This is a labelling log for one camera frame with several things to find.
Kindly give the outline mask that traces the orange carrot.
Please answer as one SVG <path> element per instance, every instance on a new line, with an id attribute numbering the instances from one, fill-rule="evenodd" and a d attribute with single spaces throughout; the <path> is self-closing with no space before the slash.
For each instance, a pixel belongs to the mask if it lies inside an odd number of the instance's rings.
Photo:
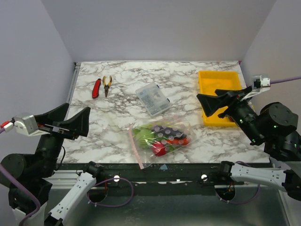
<path id="1" fill-rule="evenodd" d="M 161 143 L 163 145 L 171 144 L 171 145 L 188 145 L 190 143 L 191 139 L 190 138 L 183 138 L 183 139 L 162 139 Z"/>

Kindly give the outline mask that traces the purple eggplant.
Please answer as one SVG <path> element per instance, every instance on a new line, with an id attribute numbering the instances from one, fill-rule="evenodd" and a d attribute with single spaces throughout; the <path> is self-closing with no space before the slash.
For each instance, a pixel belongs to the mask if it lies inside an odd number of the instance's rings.
<path id="1" fill-rule="evenodd" d="M 183 131 L 166 126 L 156 125 L 151 128 L 151 131 L 153 132 L 155 137 L 159 138 L 165 137 L 166 139 L 170 139 L 172 137 L 173 139 L 180 140 L 187 137 L 187 135 Z"/>

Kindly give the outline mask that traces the clear zip top bag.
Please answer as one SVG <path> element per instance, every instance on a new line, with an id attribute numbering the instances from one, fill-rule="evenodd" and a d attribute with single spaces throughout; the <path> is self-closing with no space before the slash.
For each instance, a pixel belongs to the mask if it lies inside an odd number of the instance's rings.
<path id="1" fill-rule="evenodd" d="M 135 126 L 131 126 L 128 131 L 129 140 L 131 142 L 134 156 L 139 165 L 139 168 L 142 170 L 149 167 L 150 165 L 156 163 L 159 158 L 163 157 L 163 156 L 160 156 L 160 157 L 155 156 L 151 150 L 152 146 L 148 147 L 148 148 L 140 148 L 138 146 L 138 144 L 134 141 L 134 134 L 132 133 L 132 128 L 142 126 L 145 124 L 150 124 L 152 126 L 159 125 L 159 126 L 176 128 L 176 129 L 183 131 L 187 135 L 187 138 L 191 139 L 191 141 L 188 145 L 171 145 L 170 151 L 166 155 L 173 153 L 173 152 L 180 151 L 180 150 L 182 151 L 184 148 L 190 146 L 193 142 L 196 141 L 196 134 L 193 131 L 191 124 L 188 122 L 188 120 L 184 116 L 182 116 L 180 114 L 168 114 L 159 120 L 151 120 L 146 123 L 140 123 Z M 154 136 L 154 138 L 155 138 L 154 142 L 156 142 L 156 141 L 161 142 L 162 139 L 166 139 L 165 137 L 159 138 L 159 137 L 155 137 L 155 136 Z"/>

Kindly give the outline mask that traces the red tomato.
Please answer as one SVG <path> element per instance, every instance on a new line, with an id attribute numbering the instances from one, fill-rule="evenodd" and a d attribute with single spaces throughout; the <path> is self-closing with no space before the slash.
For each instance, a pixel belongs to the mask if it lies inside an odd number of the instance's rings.
<path id="1" fill-rule="evenodd" d="M 155 156 L 160 157 L 166 155 L 170 151 L 170 146 L 169 143 L 163 144 L 156 141 L 153 143 L 151 150 Z"/>

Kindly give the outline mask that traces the green cabbage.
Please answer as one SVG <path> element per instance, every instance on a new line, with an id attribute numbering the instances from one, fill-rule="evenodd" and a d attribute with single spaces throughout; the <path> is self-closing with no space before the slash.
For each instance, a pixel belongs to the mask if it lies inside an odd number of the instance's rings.
<path id="1" fill-rule="evenodd" d="M 140 148 L 151 147 L 154 142 L 154 133 L 149 129 L 136 129 L 134 134 L 134 141 Z"/>

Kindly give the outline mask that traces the pale green celery stalk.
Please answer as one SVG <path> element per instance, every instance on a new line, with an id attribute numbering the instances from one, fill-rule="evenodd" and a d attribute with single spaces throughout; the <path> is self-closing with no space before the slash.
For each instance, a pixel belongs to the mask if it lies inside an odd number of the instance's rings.
<path id="1" fill-rule="evenodd" d="M 132 128 L 132 133 L 133 134 L 138 134 L 139 132 L 141 132 L 142 130 L 148 129 L 150 131 L 152 131 L 153 126 L 150 124 L 145 124 L 142 126 L 138 126 L 138 127 L 133 127 Z"/>

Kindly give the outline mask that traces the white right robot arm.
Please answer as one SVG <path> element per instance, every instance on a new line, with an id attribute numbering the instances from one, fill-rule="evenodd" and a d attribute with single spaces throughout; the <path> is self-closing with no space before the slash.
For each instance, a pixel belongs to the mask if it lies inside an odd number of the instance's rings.
<path id="1" fill-rule="evenodd" d="M 301 136 L 297 132 L 298 115 L 280 102 L 270 103 L 256 114 L 248 103 L 255 94 L 249 86 L 241 90 L 217 89 L 214 96 L 197 94 L 197 99 L 207 117 L 225 107 L 219 118 L 230 117 L 250 139 L 251 145 L 264 145 L 265 153 L 290 169 L 260 169 L 222 161 L 218 171 L 208 174 L 207 181 L 214 185 L 251 182 L 270 186 L 299 201 Z"/>

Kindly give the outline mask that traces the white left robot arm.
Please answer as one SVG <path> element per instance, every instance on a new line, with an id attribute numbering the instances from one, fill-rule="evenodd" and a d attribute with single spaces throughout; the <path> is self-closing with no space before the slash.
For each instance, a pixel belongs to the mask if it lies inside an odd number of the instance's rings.
<path id="1" fill-rule="evenodd" d="M 13 153 L 0 163 L 0 183 L 9 188 L 8 200 L 17 224 L 20 226 L 63 226 L 75 207 L 93 186 L 104 182 L 101 167 L 87 163 L 78 181 L 67 195 L 44 215 L 57 159 L 65 139 L 87 137 L 90 107 L 85 107 L 72 118 L 65 120 L 68 103 L 40 115 L 19 114 L 1 125 L 1 132 L 12 129 L 19 134 L 40 136 L 34 154 Z"/>

